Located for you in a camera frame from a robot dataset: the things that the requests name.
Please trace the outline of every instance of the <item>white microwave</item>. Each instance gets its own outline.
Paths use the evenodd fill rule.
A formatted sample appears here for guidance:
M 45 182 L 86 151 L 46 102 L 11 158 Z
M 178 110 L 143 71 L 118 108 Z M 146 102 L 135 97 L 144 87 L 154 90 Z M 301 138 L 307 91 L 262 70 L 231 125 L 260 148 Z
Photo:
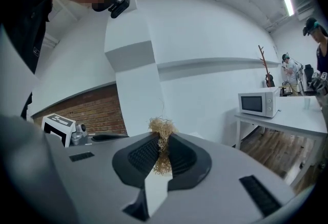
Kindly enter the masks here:
M 239 93 L 239 110 L 242 113 L 274 117 L 278 112 L 279 87 L 256 89 L 250 93 Z

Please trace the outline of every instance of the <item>fluorescent light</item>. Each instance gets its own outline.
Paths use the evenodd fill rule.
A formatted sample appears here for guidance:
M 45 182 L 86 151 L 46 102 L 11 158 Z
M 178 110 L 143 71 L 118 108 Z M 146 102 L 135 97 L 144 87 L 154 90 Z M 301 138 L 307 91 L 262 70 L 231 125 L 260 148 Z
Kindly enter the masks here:
M 294 9 L 293 9 L 293 5 L 292 5 L 292 0 L 284 0 L 287 10 L 288 10 L 288 14 L 289 16 L 292 16 L 294 14 Z

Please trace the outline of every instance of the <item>tree branch decoration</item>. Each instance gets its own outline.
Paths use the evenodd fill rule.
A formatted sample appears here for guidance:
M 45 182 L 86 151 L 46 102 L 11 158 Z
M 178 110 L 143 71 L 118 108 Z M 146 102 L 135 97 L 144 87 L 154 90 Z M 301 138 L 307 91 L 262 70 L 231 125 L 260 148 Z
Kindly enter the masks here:
M 262 55 L 262 58 L 260 58 L 260 60 L 263 61 L 263 65 L 265 66 L 265 69 L 266 69 L 266 78 L 268 79 L 268 87 L 271 87 L 271 80 L 270 80 L 270 77 L 269 77 L 269 71 L 268 71 L 268 66 L 267 66 L 267 63 L 265 61 L 265 58 L 264 58 L 264 51 L 262 51 L 263 47 L 261 48 L 260 46 L 258 46 L 258 49 L 260 49 L 260 52 L 261 52 L 261 55 Z

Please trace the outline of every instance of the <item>desk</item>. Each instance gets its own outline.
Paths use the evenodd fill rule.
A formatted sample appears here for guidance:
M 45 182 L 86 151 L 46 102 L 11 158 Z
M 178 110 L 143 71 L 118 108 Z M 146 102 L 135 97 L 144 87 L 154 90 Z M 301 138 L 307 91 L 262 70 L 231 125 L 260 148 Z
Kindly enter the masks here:
M 314 165 L 318 161 L 322 145 L 327 136 L 327 127 L 319 103 L 315 96 L 309 96 L 309 98 L 311 102 L 308 110 L 304 109 L 303 97 L 279 97 L 277 98 L 277 105 L 280 111 L 273 118 L 245 113 L 235 115 L 237 118 L 236 149 L 240 149 L 241 143 L 240 122 L 255 124 L 314 140 L 310 157 L 292 182 L 292 187 L 302 179 L 310 165 Z

